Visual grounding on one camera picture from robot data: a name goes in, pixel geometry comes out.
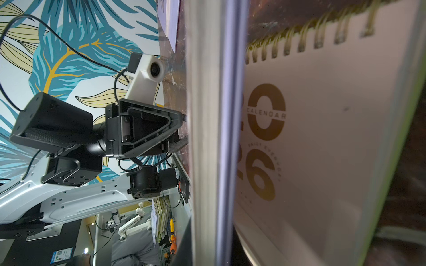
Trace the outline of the pink calendar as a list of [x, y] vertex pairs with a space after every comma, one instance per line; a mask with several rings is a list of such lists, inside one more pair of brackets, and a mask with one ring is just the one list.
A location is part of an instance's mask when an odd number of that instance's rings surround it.
[[353, 266], [419, 1], [363, 1], [251, 42], [235, 228], [260, 266]]

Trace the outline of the green desk calendar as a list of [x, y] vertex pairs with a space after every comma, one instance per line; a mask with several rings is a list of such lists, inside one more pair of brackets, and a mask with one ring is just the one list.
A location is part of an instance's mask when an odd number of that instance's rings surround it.
[[385, 131], [379, 142], [378, 159], [373, 179], [363, 205], [360, 229], [357, 233], [354, 266], [361, 266], [366, 257], [373, 233], [385, 203], [414, 112], [426, 78], [426, 3], [419, 1], [412, 16], [414, 22], [406, 31], [408, 46], [396, 80], [396, 96], [392, 100]]

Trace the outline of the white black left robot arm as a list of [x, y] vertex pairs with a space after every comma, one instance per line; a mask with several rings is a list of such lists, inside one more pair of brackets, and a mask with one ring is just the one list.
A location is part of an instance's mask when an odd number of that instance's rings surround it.
[[43, 232], [139, 199], [159, 197], [179, 185], [164, 160], [141, 157], [180, 150], [183, 113], [121, 99], [105, 109], [105, 122], [46, 93], [20, 112], [11, 141], [45, 151], [17, 181], [1, 185], [1, 238]]

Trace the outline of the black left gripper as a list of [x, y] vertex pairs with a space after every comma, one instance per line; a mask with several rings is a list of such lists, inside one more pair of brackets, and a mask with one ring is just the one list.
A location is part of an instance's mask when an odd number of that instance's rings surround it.
[[122, 99], [105, 109], [105, 122], [46, 93], [22, 110], [10, 136], [14, 144], [48, 153], [41, 183], [82, 186], [102, 171], [103, 157], [131, 158], [165, 153], [185, 114]]

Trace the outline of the purple calendar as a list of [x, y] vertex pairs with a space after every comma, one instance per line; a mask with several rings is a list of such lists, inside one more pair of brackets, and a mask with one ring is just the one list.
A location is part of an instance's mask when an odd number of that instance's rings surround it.
[[177, 27], [179, 23], [180, 0], [158, 0], [157, 12], [161, 27], [168, 38], [173, 52], [176, 51]]
[[228, 266], [249, 1], [188, 1], [186, 81], [193, 264]]

